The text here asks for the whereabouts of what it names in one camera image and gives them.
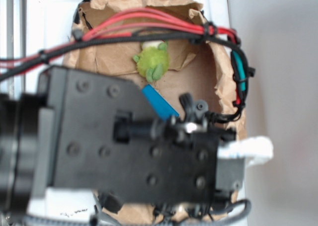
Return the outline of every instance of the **green plush toy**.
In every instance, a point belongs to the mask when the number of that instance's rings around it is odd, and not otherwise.
[[[138,73],[149,83],[159,80],[169,68],[168,43],[165,41],[148,41],[141,44],[142,52],[133,57],[137,63]]]

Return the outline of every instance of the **black clip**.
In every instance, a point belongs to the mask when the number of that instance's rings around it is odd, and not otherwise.
[[[255,76],[255,71],[256,69],[255,68],[252,68],[252,67],[248,67],[248,75],[251,76],[251,77],[254,77]]]
[[[47,54],[45,54],[45,50],[39,51],[39,57],[42,63],[45,63],[47,65],[50,63],[50,59],[48,58]]]
[[[82,41],[83,32],[80,29],[74,29],[72,35],[77,42]]]

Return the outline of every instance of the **brown paper bag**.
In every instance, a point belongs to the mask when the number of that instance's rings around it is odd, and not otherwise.
[[[113,14],[133,7],[156,8],[196,24],[204,21],[200,12],[203,5],[193,0],[91,0],[79,6],[80,22],[74,23],[73,28],[86,33],[89,26],[95,27]],[[148,83],[137,73],[132,60],[140,51],[139,43],[88,47],[65,55],[64,65],[130,79],[142,88]],[[169,41],[168,52],[171,58],[169,70],[152,86],[181,117],[184,113],[178,98],[186,92],[191,93],[194,100],[207,101],[210,111],[235,113],[232,102],[236,99],[236,84],[231,61],[223,46],[214,43],[190,45],[187,40],[173,40]],[[245,138],[245,113],[239,121],[224,127],[235,127],[237,138]],[[123,224],[151,224],[154,220],[152,212],[150,205],[124,205],[118,214],[107,213]],[[185,211],[181,211],[174,219],[182,220],[185,216]]]

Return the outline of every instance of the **black cable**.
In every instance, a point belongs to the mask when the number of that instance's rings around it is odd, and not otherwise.
[[[48,62],[48,60],[63,55],[67,52],[76,50],[76,49],[82,49],[89,46],[94,45],[104,45],[104,44],[113,44],[113,43],[122,43],[122,42],[145,42],[145,41],[153,41],[153,40],[176,40],[176,39],[188,39],[191,43],[195,43],[196,41],[202,40],[202,35],[192,34],[188,32],[180,32],[180,31],[174,31],[171,33],[165,33],[165,34],[151,34],[151,35],[137,35],[137,36],[131,36],[131,37],[116,37],[116,38],[107,38],[107,39],[93,39],[89,41],[81,41],[81,42],[75,42],[72,45],[62,47],[58,50],[50,51],[48,53],[45,53],[45,57],[43,55],[40,55],[39,57],[36,57],[34,59],[31,59],[25,63],[22,63],[20,66],[11,69],[7,71],[6,73],[3,73],[0,75],[0,82],[13,77],[17,74],[23,73],[27,71],[28,69],[32,68],[35,65],[42,64],[44,62]],[[245,105],[245,98],[247,96],[248,91],[248,63],[246,56],[244,52],[240,49],[240,47],[232,42],[225,41],[222,39],[219,39],[215,36],[206,36],[206,40],[226,46],[231,48],[233,51],[235,51],[239,57],[241,58],[242,65],[244,72],[246,73],[246,80],[245,82],[245,92],[243,96],[241,96],[241,105],[237,106],[238,110],[235,114],[215,114],[212,113],[211,119],[213,119],[212,122],[216,123],[228,123],[230,121],[234,121],[237,117],[241,115],[241,111],[244,108]],[[237,86],[238,92],[241,91],[240,84]]]

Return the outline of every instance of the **white surface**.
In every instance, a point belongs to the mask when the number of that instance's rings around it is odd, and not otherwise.
[[[273,158],[273,144],[268,137],[232,141],[218,148],[219,159],[246,158],[246,167],[264,164]]]
[[[27,0],[27,55],[69,41],[77,5],[82,0]],[[204,4],[205,16],[217,25],[229,26],[227,0],[196,0]],[[41,68],[27,74],[26,91],[34,92]]]
[[[229,0],[232,26],[256,77],[247,130],[274,158],[246,171],[250,226],[318,224],[318,0]]]
[[[64,221],[88,222],[95,215],[95,200],[90,190],[48,188],[44,199],[32,199],[28,213]]]

